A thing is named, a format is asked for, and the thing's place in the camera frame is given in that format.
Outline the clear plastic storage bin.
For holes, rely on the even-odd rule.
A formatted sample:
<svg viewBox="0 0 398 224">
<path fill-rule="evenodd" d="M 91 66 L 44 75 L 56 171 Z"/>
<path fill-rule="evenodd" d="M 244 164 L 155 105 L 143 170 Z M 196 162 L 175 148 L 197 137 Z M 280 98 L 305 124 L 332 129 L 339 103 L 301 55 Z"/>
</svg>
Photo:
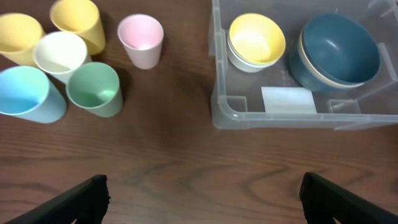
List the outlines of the clear plastic storage bin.
<svg viewBox="0 0 398 224">
<path fill-rule="evenodd" d="M 236 68 L 227 56 L 228 29 L 246 12 L 269 16 L 287 36 L 284 56 L 257 73 Z M 288 59 L 300 29 L 313 17 L 338 12 L 362 24 L 376 40 L 381 69 L 369 83 L 327 93 L 306 90 Z M 328 128 L 360 130 L 397 123 L 397 3 L 372 0 L 214 0 L 208 32 L 215 58 L 213 124 L 220 129 Z"/>
</svg>

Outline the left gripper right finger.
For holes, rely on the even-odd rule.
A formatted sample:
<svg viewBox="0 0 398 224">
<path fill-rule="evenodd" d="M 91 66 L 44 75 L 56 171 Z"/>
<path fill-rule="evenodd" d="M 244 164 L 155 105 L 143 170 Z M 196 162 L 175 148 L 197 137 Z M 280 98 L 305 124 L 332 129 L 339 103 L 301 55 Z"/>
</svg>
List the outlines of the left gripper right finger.
<svg viewBox="0 0 398 224">
<path fill-rule="evenodd" d="M 308 224 L 397 223 L 397 215 L 314 172 L 304 174 L 299 197 Z"/>
</svg>

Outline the blue bowl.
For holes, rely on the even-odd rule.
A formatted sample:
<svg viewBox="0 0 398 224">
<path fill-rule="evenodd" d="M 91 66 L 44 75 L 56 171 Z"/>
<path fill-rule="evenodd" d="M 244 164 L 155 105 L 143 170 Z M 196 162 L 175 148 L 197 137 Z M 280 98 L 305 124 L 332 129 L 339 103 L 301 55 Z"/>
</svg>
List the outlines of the blue bowl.
<svg viewBox="0 0 398 224">
<path fill-rule="evenodd" d="M 336 91 L 346 91 L 353 89 L 353 87 L 333 87 L 329 84 L 323 83 L 318 78 L 316 78 L 303 63 L 302 58 L 299 54 L 298 45 L 292 47 L 292 49 L 290 50 L 287 59 L 287 66 L 293 78 L 304 88 L 312 92 L 332 93 Z"/>
<path fill-rule="evenodd" d="M 309 20 L 302 42 L 310 63 L 334 82 L 366 83 L 380 71 L 381 56 L 372 35 L 341 14 L 321 14 Z"/>
</svg>

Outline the light blue cup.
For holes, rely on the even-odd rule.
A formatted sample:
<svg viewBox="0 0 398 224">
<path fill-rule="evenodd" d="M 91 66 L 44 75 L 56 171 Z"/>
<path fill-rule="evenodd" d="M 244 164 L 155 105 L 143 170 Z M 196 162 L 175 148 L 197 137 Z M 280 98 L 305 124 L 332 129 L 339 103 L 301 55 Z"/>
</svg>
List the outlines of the light blue cup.
<svg viewBox="0 0 398 224">
<path fill-rule="evenodd" d="M 41 70 L 17 66 L 1 72 L 1 114 L 47 124 L 66 111 L 64 97 Z"/>
</svg>

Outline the yellow cup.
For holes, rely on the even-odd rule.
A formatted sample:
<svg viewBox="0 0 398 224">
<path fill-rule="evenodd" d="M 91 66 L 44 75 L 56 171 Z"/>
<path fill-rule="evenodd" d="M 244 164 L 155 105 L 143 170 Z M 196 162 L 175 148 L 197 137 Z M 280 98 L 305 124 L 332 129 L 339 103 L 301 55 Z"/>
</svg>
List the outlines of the yellow cup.
<svg viewBox="0 0 398 224">
<path fill-rule="evenodd" d="M 27 14 L 1 15 L 1 55 L 18 65 L 37 68 L 33 50 L 44 35 L 41 24 Z"/>
<path fill-rule="evenodd" d="M 79 35 L 90 55 L 100 54 L 106 47 L 100 11 L 89 0 L 56 1 L 50 8 L 50 20 L 60 30 Z"/>
</svg>

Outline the cream cup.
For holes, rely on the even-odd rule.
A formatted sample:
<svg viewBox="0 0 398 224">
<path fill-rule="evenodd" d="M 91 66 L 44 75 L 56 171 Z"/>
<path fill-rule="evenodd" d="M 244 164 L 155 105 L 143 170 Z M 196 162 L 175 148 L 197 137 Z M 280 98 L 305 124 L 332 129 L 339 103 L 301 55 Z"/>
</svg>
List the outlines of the cream cup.
<svg viewBox="0 0 398 224">
<path fill-rule="evenodd" d="M 41 70 L 62 83 L 83 64 L 91 62 L 85 41 L 71 32 L 51 32 L 35 46 L 33 59 Z"/>
</svg>

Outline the pink cup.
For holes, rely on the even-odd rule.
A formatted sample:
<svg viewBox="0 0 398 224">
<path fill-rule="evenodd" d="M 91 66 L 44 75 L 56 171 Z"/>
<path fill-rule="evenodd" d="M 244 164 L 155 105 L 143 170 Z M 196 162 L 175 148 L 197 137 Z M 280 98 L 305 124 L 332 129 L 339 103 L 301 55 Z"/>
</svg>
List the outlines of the pink cup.
<svg viewBox="0 0 398 224">
<path fill-rule="evenodd" d="M 146 14 L 132 14 L 119 23 L 117 33 L 136 67 L 148 70 L 158 64 L 164 29 L 157 19 Z"/>
</svg>

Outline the green cup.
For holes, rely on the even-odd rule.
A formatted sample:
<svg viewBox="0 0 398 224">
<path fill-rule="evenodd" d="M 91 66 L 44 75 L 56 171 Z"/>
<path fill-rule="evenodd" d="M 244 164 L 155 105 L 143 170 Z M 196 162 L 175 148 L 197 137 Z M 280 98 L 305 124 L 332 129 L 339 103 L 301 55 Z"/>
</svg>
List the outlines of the green cup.
<svg viewBox="0 0 398 224">
<path fill-rule="evenodd" d="M 80 66 L 69 78 L 66 92 L 73 104 L 99 117 L 113 117 L 123 108 L 119 76 L 105 63 Z"/>
</svg>

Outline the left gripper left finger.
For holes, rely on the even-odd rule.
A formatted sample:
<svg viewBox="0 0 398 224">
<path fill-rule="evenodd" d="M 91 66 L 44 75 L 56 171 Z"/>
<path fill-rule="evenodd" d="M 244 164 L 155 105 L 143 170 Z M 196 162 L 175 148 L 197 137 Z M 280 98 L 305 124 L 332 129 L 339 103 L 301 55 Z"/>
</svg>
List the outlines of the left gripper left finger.
<svg viewBox="0 0 398 224">
<path fill-rule="evenodd" d="M 107 176 L 98 174 L 6 224 L 100 224 L 110 201 Z"/>
</svg>

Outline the yellow bowl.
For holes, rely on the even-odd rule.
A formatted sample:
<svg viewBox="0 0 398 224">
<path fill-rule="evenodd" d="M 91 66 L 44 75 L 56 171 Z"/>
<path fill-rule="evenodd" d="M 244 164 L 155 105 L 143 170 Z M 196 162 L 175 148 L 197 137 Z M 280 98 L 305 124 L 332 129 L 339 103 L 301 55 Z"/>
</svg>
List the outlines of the yellow bowl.
<svg viewBox="0 0 398 224">
<path fill-rule="evenodd" d="M 241 14 L 229 27 L 233 49 L 245 61 L 265 65 L 281 58 L 286 40 L 282 29 L 269 17 Z"/>
</svg>

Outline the light grey small bowl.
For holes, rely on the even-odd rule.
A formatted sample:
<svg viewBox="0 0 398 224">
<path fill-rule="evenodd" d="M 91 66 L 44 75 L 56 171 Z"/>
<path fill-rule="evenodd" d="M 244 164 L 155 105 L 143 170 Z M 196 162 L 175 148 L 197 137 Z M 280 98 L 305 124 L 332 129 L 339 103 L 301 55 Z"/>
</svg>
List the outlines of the light grey small bowl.
<svg viewBox="0 0 398 224">
<path fill-rule="evenodd" d="M 262 57 L 272 59 L 272 52 L 266 39 L 260 34 L 241 34 L 234 35 L 233 38 L 228 34 L 227 37 L 227 54 L 231 63 L 238 69 L 248 72 L 256 73 L 261 70 L 274 65 L 280 58 L 269 61 L 267 63 L 253 63 L 252 61 L 246 60 L 238 52 L 242 50 L 243 47 L 248 48 L 248 50 L 243 50 L 243 53 L 254 54 L 256 57 Z"/>
</svg>

